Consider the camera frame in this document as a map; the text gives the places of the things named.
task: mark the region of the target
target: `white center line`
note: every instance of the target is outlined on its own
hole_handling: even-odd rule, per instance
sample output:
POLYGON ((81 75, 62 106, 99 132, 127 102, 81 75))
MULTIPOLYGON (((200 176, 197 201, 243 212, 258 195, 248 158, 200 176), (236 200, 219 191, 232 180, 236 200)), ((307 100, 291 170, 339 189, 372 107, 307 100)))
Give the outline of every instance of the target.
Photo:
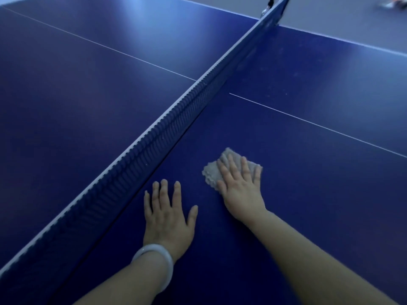
POLYGON ((381 150, 384 150, 384 151, 387 151, 387 152, 393 153, 393 154, 395 154, 395 155, 399 155, 399 156, 401 156, 401 157, 407 158, 407 156, 406 156, 406 155, 403 155, 403 154, 400 154, 400 153, 397 153, 397 152, 391 151, 391 150, 389 150, 389 149, 382 148, 381 146, 377 146, 377 145, 375 145, 375 144, 373 144, 373 143, 366 142, 366 141, 363 141, 363 140, 361 140, 361 139, 358 139, 358 138, 355 138, 355 137, 352 137, 352 136, 349 136, 349 135, 346 135, 346 134, 343 134, 343 133, 337 132, 336 130, 333 130, 333 129, 330 129, 330 128, 328 128, 328 127, 324 127, 324 126, 322 126, 322 125, 319 125, 319 124, 316 124, 316 123, 313 123, 313 122, 310 122, 310 121, 307 121, 307 120, 301 119, 300 117, 296 117, 296 116, 294 116, 294 115, 290 115, 290 114, 288 114, 288 113, 285 113, 285 112, 282 112, 282 111, 280 111, 280 110, 274 109, 274 108, 272 108, 272 107, 268 107, 268 106, 266 106, 266 105, 263 105, 263 104, 260 104, 260 103, 254 102, 254 101, 252 101, 252 100, 248 100, 247 98, 244 98, 244 97, 241 97, 241 96, 238 96, 238 95, 232 94, 232 93, 229 93, 229 94, 230 94, 230 95, 233 95, 233 96, 236 96, 236 97, 239 97, 239 98, 241 98, 242 100, 246 100, 246 101, 248 101, 248 102, 252 102, 252 103, 254 103, 254 104, 257 104, 257 105, 260 105, 260 106, 266 107, 266 108, 268 108, 268 109, 271 109, 271 110, 277 111, 277 112, 279 112, 279 113, 282 113, 282 114, 288 115, 289 117, 293 117, 293 118, 295 118, 295 119, 298 119, 298 120, 301 120, 301 121, 304 121, 304 122, 310 123, 310 124, 315 125, 315 126, 318 126, 318 127, 320 127, 320 128, 324 128, 324 129, 330 130, 331 132, 334 132, 334 133, 340 134, 340 135, 342 135, 342 136, 345 136, 345 137, 348 137, 348 138, 351 138, 351 139, 357 140, 357 141, 359 141, 359 142, 366 143, 366 144, 368 144, 368 145, 370 145, 370 146, 374 146, 375 148, 379 148, 379 149, 381 149, 381 150))
POLYGON ((176 72, 171 71, 171 70, 169 70, 169 69, 166 69, 166 68, 163 68, 163 67, 161 67, 161 66, 155 65, 155 64, 150 63, 150 62, 148 62, 148 61, 144 61, 144 60, 142 60, 142 59, 136 58, 135 56, 131 56, 131 55, 126 54, 126 53, 124 53, 124 52, 121 52, 121 51, 118 51, 118 50, 116 50, 116 49, 110 48, 110 47, 108 47, 108 46, 105 46, 105 45, 99 44, 99 43, 97 43, 97 42, 94 42, 94 41, 92 41, 92 40, 90 40, 90 39, 87 39, 87 38, 85 38, 85 37, 76 35, 76 34, 74 34, 74 33, 71 33, 71 32, 65 31, 65 30, 63 30, 63 29, 57 28, 57 27, 55 27, 55 26, 53 26, 53 25, 46 24, 45 22, 42 22, 42 21, 40 21, 40 20, 31 18, 31 17, 26 16, 26 15, 23 15, 23 14, 20 14, 19 12, 15 12, 14 10, 11 10, 11 9, 5 7, 5 6, 2 6, 2 7, 3 7, 4 9, 10 11, 10 12, 13 12, 14 14, 23 16, 23 17, 28 18, 28 19, 31 19, 31 20, 33 20, 33 21, 36 21, 36 22, 40 23, 40 24, 47 25, 48 27, 51 27, 51 28, 57 29, 57 30, 59 30, 59 31, 68 33, 68 34, 70 34, 70 35, 79 37, 80 39, 87 40, 88 42, 94 43, 94 44, 96 44, 96 45, 99 45, 99 46, 102 46, 102 47, 104 47, 104 48, 107 48, 107 49, 113 50, 113 51, 115 51, 115 52, 118 52, 118 53, 120 53, 120 54, 123 54, 123 55, 125 55, 125 56, 129 56, 130 58, 133 58, 133 59, 139 60, 139 61, 141 61, 141 62, 150 64, 150 65, 155 66, 155 67, 158 67, 158 68, 160 68, 160 69, 163 69, 164 71, 169 71, 170 73, 174 73, 174 74, 176 74, 176 75, 178 75, 178 76, 182 76, 182 77, 185 77, 185 78, 187 78, 187 79, 189 79, 189 80, 196 81, 195 79, 192 79, 192 78, 189 78, 189 77, 187 77, 187 76, 181 75, 181 74, 179 74, 179 73, 176 73, 176 72))

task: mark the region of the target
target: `person's right hand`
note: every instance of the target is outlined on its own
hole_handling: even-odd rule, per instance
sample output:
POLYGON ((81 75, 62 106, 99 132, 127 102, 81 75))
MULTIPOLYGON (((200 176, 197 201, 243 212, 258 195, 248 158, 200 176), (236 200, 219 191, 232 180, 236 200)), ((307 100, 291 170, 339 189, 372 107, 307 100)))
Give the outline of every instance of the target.
POLYGON ((223 176, 217 182, 219 191, 223 196, 227 210, 234 218, 240 220, 247 227, 252 226, 267 210, 260 193, 260 176, 262 168, 257 166, 254 171, 254 180, 250 174, 247 159, 242 157, 242 173, 237 169, 233 157, 228 157, 230 171, 218 160, 218 167, 223 176))

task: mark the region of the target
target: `person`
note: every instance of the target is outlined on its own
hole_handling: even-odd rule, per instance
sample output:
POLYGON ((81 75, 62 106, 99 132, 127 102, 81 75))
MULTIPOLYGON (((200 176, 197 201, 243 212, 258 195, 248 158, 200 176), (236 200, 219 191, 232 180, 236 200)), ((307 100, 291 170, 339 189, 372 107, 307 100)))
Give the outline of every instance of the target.
MULTIPOLYGON (((260 167, 255 169, 252 179, 246 158, 242 157, 242 173, 232 157, 229 157, 229 162, 230 170, 218 161, 224 181, 217 184, 227 210, 246 225, 270 252, 303 304, 396 304, 266 209, 260 192, 260 167)), ((185 221, 180 183, 174 185, 172 205, 168 196, 168 182, 162 180, 161 189, 159 187, 158 182, 153 184, 152 209, 150 195, 145 192, 146 230, 143 244, 162 246, 175 264, 194 238, 198 206, 191 208, 185 221)), ((148 251, 75 305, 150 304, 161 291, 168 268, 165 255, 148 251)))

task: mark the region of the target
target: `white bangle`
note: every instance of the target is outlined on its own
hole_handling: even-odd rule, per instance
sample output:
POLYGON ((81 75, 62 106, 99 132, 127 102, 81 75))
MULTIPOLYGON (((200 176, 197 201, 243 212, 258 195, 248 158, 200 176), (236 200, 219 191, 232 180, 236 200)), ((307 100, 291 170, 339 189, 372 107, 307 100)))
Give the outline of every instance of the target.
POLYGON ((165 290, 165 288, 167 288, 167 286, 170 284, 171 278, 173 277, 173 271, 174 271, 173 259, 170 255, 170 253, 168 252, 168 250, 166 250, 164 246, 159 245, 159 244, 150 244, 150 245, 143 246, 135 253, 135 255, 131 261, 133 262, 138 257, 140 257, 141 255, 143 255, 149 251, 158 251, 161 255, 163 255, 163 257, 167 261, 167 264, 168 264, 167 278, 164 282, 164 285, 162 286, 162 289, 160 290, 160 292, 163 292, 165 290))

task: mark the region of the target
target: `person's right arm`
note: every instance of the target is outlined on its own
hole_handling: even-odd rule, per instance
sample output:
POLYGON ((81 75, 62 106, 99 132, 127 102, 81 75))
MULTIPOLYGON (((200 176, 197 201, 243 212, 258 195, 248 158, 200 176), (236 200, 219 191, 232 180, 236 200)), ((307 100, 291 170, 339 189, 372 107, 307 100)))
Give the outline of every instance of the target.
POLYGON ((230 171, 220 161, 218 182, 229 212, 270 252, 303 304, 396 304, 286 222, 267 211, 260 193, 261 168, 252 180, 246 158, 242 173, 232 157, 230 171))

